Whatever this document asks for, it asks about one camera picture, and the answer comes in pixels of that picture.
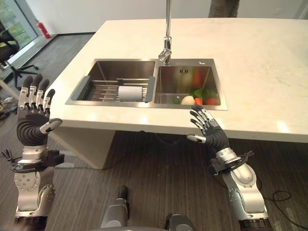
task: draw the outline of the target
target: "red fire extinguisher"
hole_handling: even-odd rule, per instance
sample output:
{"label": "red fire extinguisher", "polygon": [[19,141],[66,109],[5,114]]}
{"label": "red fire extinguisher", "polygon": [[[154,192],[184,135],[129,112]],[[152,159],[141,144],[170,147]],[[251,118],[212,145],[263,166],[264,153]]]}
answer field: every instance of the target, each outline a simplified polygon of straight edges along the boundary
{"label": "red fire extinguisher", "polygon": [[41,30],[42,34],[44,35],[44,37],[47,39],[50,39],[50,35],[48,33],[48,31],[46,30],[46,28],[44,27],[44,24],[39,22],[38,20],[36,20],[37,22],[37,26],[38,28]]}

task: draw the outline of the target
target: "kitchen island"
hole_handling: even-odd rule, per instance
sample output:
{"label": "kitchen island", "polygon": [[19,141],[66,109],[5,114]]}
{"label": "kitchen island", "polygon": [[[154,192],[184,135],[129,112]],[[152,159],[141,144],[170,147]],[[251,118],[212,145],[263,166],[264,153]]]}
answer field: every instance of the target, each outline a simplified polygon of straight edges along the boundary
{"label": "kitchen island", "polygon": [[[164,19],[104,23],[50,87],[52,137],[102,168],[116,130],[199,134],[187,109],[66,104],[94,59],[157,59],[164,35]],[[308,21],[172,19],[171,36],[171,59],[214,59],[229,138],[308,142]]]}

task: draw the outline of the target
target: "faucet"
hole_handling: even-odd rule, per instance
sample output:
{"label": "faucet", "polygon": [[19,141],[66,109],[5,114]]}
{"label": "faucet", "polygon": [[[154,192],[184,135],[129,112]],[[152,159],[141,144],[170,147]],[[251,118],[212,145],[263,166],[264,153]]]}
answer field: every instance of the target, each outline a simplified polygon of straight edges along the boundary
{"label": "faucet", "polygon": [[171,59],[171,36],[170,36],[170,23],[171,23],[171,0],[167,0],[167,8],[166,8],[166,36],[164,37],[164,49],[158,55],[160,61],[164,62],[164,65],[170,64]]}

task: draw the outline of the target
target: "tomato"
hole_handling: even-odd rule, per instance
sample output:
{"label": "tomato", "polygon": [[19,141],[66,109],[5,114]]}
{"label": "tomato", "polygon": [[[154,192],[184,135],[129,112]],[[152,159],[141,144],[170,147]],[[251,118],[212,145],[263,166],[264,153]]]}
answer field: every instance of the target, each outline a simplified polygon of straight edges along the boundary
{"label": "tomato", "polygon": [[217,105],[217,99],[215,98],[207,98],[205,100],[206,105]]}
{"label": "tomato", "polygon": [[194,104],[203,105],[202,104],[202,99],[201,98],[195,98],[194,99]]}

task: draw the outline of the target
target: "white roll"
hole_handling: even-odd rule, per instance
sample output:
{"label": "white roll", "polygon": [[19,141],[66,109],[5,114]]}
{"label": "white roll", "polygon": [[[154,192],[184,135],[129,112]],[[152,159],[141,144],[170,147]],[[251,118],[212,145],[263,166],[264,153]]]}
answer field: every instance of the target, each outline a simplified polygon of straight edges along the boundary
{"label": "white roll", "polygon": [[142,102],[142,87],[119,86],[119,100],[121,102]]}

